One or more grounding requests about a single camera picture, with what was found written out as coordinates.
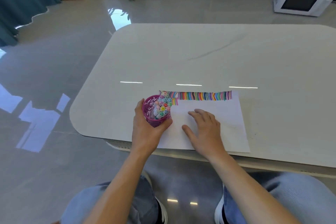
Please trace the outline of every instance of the floor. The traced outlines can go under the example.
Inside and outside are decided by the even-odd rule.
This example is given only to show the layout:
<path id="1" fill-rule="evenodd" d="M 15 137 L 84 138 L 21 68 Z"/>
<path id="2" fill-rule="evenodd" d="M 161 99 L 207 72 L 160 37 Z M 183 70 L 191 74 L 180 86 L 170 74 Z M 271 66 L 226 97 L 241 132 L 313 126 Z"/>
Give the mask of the floor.
<path id="1" fill-rule="evenodd" d="M 272 0 L 83 0 L 50 7 L 19 29 L 17 46 L 0 51 L 1 223 L 56 221 L 76 193 L 119 170 L 128 154 L 78 134 L 69 108 L 111 35 L 129 23 L 336 27 L 336 5 L 318 18 L 274 14 Z M 151 156 L 145 169 L 170 223 L 213 223 L 221 181 L 208 163 Z M 333 181 L 323 181 L 336 192 Z"/>

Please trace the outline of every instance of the black sock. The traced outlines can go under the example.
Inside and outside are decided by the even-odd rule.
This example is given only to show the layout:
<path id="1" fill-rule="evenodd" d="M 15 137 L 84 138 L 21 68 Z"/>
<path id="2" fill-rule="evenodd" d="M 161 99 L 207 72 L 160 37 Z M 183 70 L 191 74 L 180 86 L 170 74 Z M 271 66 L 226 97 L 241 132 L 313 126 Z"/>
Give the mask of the black sock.
<path id="1" fill-rule="evenodd" d="M 222 217 L 223 217 L 224 224 L 229 224 L 228 221 L 226 220 L 226 216 L 225 216 L 225 212 L 224 212 L 224 206 L 222 208 Z"/>
<path id="2" fill-rule="evenodd" d="M 159 202 L 157 201 L 157 206 L 159 208 L 159 213 L 157 215 L 157 221 L 155 224 L 162 224 L 162 211 Z"/>

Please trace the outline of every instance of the pink plastic basket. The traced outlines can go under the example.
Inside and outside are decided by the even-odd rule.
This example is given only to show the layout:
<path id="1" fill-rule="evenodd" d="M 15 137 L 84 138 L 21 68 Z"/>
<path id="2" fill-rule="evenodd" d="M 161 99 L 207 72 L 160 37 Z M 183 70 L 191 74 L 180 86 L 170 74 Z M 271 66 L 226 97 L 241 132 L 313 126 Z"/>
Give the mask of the pink plastic basket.
<path id="1" fill-rule="evenodd" d="M 160 124 L 162 124 L 166 119 L 170 119 L 170 112 L 164 116 L 162 119 L 156 120 L 156 119 L 151 119 L 151 111 L 153 108 L 153 105 L 155 101 L 159 99 L 160 95 L 153 95 L 147 98 L 143 105 L 142 105 L 142 113 L 145 116 L 146 120 L 152 127 L 156 128 Z"/>

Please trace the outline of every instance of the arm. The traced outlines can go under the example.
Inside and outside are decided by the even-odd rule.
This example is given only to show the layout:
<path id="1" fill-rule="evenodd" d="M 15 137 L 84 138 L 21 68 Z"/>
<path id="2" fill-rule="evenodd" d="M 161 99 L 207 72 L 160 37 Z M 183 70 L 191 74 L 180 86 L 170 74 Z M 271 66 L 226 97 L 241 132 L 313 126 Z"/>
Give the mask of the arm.
<path id="1" fill-rule="evenodd" d="M 172 124 L 166 120 L 153 128 L 142 114 L 142 99 L 135 108 L 132 148 L 118 174 L 98 200 L 84 224 L 124 224 L 145 162 L 159 144 L 162 133 Z"/>
<path id="2" fill-rule="evenodd" d="M 248 224 L 300 224 L 225 151 L 221 140 L 221 124 L 213 114 L 201 109 L 188 114 L 197 123 L 198 137 L 187 125 L 182 126 L 183 131 L 195 150 L 212 164 Z"/>

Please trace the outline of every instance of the person's right arm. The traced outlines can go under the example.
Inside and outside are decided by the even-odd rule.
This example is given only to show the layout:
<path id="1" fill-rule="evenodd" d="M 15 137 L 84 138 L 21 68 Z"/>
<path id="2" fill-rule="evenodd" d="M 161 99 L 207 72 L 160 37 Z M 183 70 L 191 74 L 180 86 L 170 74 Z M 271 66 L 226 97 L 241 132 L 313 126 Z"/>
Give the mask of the person's right arm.
<path id="1" fill-rule="evenodd" d="M 300 224 L 225 151 L 221 124 L 213 114 L 201 109 L 188 114 L 197 123 L 198 136 L 187 125 L 182 126 L 183 131 L 195 150 L 212 164 L 248 224 Z"/>

